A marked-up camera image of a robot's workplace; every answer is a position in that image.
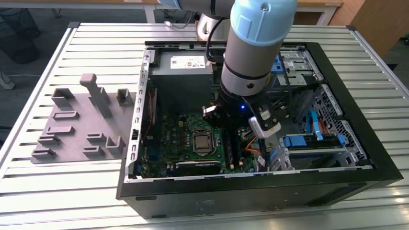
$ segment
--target red cable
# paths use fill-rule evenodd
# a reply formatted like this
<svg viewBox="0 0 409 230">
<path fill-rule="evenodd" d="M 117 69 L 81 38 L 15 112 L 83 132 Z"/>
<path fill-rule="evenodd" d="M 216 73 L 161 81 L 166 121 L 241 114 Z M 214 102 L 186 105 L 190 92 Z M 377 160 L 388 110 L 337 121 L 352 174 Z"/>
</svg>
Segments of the red cable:
<svg viewBox="0 0 409 230">
<path fill-rule="evenodd" d="M 148 132 L 149 132 L 150 126 L 152 126 L 152 120 L 153 120 L 153 116 L 152 116 L 152 95 L 150 95 L 150 92 L 148 92 L 148 94 L 149 94 L 149 117 L 150 117 L 150 121 L 149 121 L 149 126 L 148 126 L 148 129 L 146 129 L 145 136 L 142 137 L 142 140 L 145 140 L 145 138 L 146 138 L 146 135 L 148 135 Z"/>
</svg>

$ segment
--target sticker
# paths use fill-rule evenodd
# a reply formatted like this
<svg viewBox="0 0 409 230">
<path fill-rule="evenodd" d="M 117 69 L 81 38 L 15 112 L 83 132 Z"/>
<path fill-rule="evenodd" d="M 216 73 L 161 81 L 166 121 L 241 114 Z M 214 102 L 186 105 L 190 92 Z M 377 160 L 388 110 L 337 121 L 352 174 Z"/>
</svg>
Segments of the sticker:
<svg viewBox="0 0 409 230">
<path fill-rule="evenodd" d="M 170 58 L 172 69 L 204 69 L 204 56 L 173 56 Z"/>
<path fill-rule="evenodd" d="M 262 118 L 262 120 L 268 120 L 270 118 L 270 114 L 269 114 L 269 111 L 265 110 L 260 113 L 260 116 Z"/>
<path fill-rule="evenodd" d="M 286 67 L 294 67 L 294 64 L 293 64 L 293 62 L 292 61 L 285 61 L 284 62 L 284 65 L 286 66 Z"/>
<path fill-rule="evenodd" d="M 264 158 L 261 156 L 258 156 L 258 159 L 257 159 L 258 163 L 262 165 L 262 167 L 265 166 L 266 164 L 266 160 L 264 160 Z"/>
</svg>

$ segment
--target motherboard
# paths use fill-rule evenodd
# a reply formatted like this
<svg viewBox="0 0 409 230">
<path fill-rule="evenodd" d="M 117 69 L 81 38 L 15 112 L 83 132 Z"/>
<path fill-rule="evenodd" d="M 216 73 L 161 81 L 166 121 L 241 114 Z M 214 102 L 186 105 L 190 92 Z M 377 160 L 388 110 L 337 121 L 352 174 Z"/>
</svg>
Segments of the motherboard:
<svg viewBox="0 0 409 230">
<path fill-rule="evenodd" d="M 244 151 L 250 141 L 244 137 L 245 128 L 226 137 L 225 131 L 213 128 L 200 114 L 164 115 L 160 133 L 160 147 L 145 149 L 145 178 L 194 175 L 196 169 L 200 174 L 204 170 L 214 174 L 254 172 L 253 154 Z"/>
</svg>

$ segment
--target connector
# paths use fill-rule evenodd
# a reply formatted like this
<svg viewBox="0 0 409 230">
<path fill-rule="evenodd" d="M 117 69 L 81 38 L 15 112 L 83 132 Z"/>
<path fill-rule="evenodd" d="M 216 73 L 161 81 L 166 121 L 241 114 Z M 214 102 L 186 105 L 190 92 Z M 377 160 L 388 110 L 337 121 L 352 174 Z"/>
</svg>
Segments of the connector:
<svg viewBox="0 0 409 230">
<path fill-rule="evenodd" d="M 169 21 L 165 21 L 165 25 L 169 26 L 169 27 L 173 26 L 172 22 L 169 22 Z"/>
</svg>

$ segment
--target aluminum workbench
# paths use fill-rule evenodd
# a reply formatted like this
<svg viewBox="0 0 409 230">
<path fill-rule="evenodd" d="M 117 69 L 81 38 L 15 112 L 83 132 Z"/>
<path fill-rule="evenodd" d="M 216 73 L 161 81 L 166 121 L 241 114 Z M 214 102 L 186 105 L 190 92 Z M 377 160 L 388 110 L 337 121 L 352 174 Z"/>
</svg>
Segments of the aluminum workbench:
<svg viewBox="0 0 409 230">
<path fill-rule="evenodd" d="M 196 40 L 162 24 L 83 23 L 68 28 L 0 151 L 0 230 L 132 226 L 149 229 L 396 229 L 409 226 L 409 96 L 357 32 L 294 26 L 286 41 L 320 42 L 362 109 L 404 180 L 330 207 L 144 220 L 114 199 L 120 160 L 33 165 L 56 88 L 85 93 L 83 73 L 97 74 L 106 92 L 137 89 L 145 40 Z"/>
</svg>

